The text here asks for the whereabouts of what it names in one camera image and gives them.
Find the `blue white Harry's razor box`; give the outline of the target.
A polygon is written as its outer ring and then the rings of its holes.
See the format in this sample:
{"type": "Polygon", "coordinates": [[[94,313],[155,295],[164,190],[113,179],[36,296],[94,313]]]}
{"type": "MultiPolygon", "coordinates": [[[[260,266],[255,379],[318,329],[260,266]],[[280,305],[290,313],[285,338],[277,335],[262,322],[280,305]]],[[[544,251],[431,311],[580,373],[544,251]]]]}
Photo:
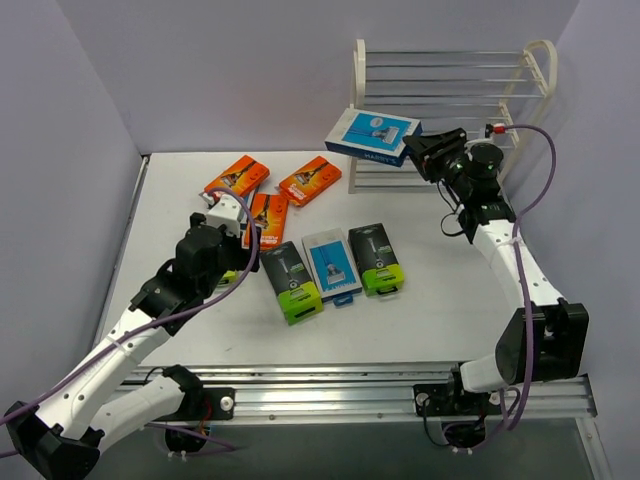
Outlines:
{"type": "Polygon", "coordinates": [[[306,235],[301,242],[322,302],[338,308],[352,304],[363,287],[343,231],[306,235]]]}

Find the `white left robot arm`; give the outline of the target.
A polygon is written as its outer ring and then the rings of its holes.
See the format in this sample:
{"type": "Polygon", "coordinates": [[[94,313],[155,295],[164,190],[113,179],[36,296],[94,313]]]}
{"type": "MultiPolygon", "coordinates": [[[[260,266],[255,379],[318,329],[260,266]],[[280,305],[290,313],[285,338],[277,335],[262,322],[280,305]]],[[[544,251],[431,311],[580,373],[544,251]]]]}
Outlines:
{"type": "Polygon", "coordinates": [[[15,450],[44,478],[83,479],[102,453],[136,429],[168,415],[190,419],[203,412],[203,384],[180,365],[117,400],[110,396],[202,310],[227,272],[258,270],[256,253],[242,246],[240,218],[192,214],[174,257],[142,285],[111,332],[53,394],[7,410],[1,423],[15,450]]]}

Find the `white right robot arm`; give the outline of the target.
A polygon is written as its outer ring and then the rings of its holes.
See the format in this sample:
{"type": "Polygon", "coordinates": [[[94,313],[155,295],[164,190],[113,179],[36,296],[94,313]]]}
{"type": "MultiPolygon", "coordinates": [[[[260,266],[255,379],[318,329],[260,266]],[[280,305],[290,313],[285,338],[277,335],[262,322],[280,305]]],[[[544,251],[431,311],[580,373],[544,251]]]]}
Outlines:
{"type": "Polygon", "coordinates": [[[462,128],[403,139],[420,176],[457,200],[462,234],[488,263],[513,311],[494,351],[461,363],[445,386],[445,403],[459,413],[480,394],[512,386],[527,394],[534,382],[578,376],[589,325],[586,307],[567,300],[537,264],[521,236],[524,215],[502,192],[504,154],[492,137],[510,129],[487,125],[484,138],[474,141],[462,128]]]}

